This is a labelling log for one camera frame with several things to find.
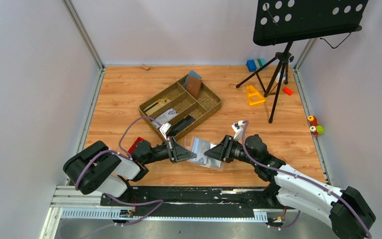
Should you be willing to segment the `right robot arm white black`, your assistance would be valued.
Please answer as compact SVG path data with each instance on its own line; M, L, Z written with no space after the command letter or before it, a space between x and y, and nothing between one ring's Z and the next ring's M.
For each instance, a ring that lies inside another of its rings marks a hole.
M257 134L244 143L226 135L205 155L226 163L239 160L251 164L258 177L269 182L264 201L271 208L281 204L309 214L328 225L340 239L372 237L369 230L376 216L359 190L333 187L298 172L269 153Z

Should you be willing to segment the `black card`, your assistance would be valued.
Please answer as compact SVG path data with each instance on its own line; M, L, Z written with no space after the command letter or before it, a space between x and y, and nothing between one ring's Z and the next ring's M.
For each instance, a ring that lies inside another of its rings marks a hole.
M167 136L176 136L178 133L180 133L189 125L191 125L194 121L195 121L195 118L193 118L192 116L190 115L186 116L184 119L181 119L179 122L177 122L171 127Z

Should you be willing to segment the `small red block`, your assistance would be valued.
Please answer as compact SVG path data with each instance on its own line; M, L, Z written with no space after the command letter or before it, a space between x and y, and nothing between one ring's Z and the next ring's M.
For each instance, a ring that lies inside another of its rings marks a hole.
M293 91L288 87L284 87L283 92L286 93L288 96L291 96L293 94Z

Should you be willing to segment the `brown leather wallet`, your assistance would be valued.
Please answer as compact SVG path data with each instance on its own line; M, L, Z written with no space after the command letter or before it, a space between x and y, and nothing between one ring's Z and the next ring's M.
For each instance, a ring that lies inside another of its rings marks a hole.
M202 79L189 77L186 90L190 93L191 96L197 99L200 94L201 86L202 86Z

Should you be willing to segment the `white VIP card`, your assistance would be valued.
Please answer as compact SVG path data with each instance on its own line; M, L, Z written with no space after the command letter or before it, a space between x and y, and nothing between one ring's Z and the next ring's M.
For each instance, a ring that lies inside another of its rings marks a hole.
M211 149L211 142L195 137L193 140L191 151L196 153L196 158L190 159L190 162L197 163L200 165L206 165L208 161L208 157L204 155L204 153Z

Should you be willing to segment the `white patterned card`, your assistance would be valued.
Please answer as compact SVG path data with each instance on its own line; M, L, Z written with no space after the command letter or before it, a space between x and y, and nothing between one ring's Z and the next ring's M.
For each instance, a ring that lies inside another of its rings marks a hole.
M166 110L165 112L163 112L161 115L157 116L155 118L155 121L151 121L151 124L155 128L159 128L161 125L169 122L171 119L173 119L177 115L178 115L178 112L175 109L170 108Z

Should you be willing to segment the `pink card holder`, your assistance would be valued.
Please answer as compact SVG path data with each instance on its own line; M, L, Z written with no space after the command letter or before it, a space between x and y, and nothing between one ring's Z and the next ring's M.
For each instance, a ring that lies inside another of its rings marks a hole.
M205 168L222 171L224 163L205 155L205 152L214 148L216 144L195 136L184 139L185 148L196 154L196 157L188 159L188 162Z

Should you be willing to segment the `red box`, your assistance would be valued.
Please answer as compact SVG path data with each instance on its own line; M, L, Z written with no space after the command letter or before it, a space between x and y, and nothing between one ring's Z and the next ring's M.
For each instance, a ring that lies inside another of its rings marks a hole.
M129 154L132 154L133 151L135 150L136 146L138 143L144 141L145 139L143 139L142 137L137 137L136 140L134 141L134 143L131 145L131 147L129 148L128 150L128 153Z

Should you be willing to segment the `aluminium frame rail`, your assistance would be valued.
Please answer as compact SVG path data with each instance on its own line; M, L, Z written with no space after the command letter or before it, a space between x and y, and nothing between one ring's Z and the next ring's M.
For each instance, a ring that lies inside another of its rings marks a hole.
M72 186L59 186L51 208L61 208L63 219L109 219L117 223L139 218L267 222L283 211L302 211L325 221L335 203L336 199L327 193L304 196L286 189L274 195L265 187L134 186L113 200L101 192L83 195Z

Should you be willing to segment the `small cardboard piece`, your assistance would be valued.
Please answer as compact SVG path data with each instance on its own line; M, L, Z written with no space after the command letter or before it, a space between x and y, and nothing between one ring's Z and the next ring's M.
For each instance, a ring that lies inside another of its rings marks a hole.
M148 71L151 68L150 66L148 66L146 64L142 64L140 67L143 68L146 71Z

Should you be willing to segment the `woven olive divided tray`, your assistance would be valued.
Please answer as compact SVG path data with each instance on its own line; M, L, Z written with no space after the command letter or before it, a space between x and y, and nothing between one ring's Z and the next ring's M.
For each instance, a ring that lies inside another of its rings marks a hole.
M174 136L176 140L179 140L190 133L198 125L219 111L222 106L220 97L216 95L208 86L206 86L205 83L202 83L200 94L197 99L191 96L190 93L183 87L186 76L187 75L139 106L139 113L141 116L151 117L153 119L170 108L175 109L178 112L178 115L168 122L172 126L188 115L195 118L195 121L191 125ZM164 97L168 97L171 101L150 116L143 112L143 110L151 103Z

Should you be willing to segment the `gold card in tray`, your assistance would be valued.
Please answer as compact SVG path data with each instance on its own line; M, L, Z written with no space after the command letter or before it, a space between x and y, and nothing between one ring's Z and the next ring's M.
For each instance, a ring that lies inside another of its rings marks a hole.
M164 97L162 99L158 99L155 102L151 103L148 107L146 107L143 112L150 116L163 106L165 106L167 103L169 103L171 100L168 97Z

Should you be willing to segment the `black music stand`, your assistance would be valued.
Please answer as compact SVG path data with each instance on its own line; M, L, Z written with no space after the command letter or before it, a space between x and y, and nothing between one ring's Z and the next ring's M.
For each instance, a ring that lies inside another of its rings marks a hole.
M257 5L253 42L258 46L286 44L275 56L249 77L278 61L267 86L262 86L264 97L272 95L278 78L277 91L269 123L273 122L280 93L280 85L288 83L289 64L294 56L290 49L295 41L330 35L348 34L362 30L360 22L368 0L260 0Z

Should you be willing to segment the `orange red toy piece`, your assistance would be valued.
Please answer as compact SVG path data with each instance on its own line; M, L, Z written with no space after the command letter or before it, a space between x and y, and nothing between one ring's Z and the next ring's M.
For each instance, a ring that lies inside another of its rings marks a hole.
M313 115L307 117L311 126L318 126L317 118Z

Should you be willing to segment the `blue green block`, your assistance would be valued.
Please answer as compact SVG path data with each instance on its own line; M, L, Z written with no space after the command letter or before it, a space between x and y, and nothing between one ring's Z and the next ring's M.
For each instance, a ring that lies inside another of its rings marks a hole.
M260 69L262 66L266 64L266 61L263 58L260 59L253 59L253 60L248 60L246 62L246 67L249 72L255 72L258 69Z

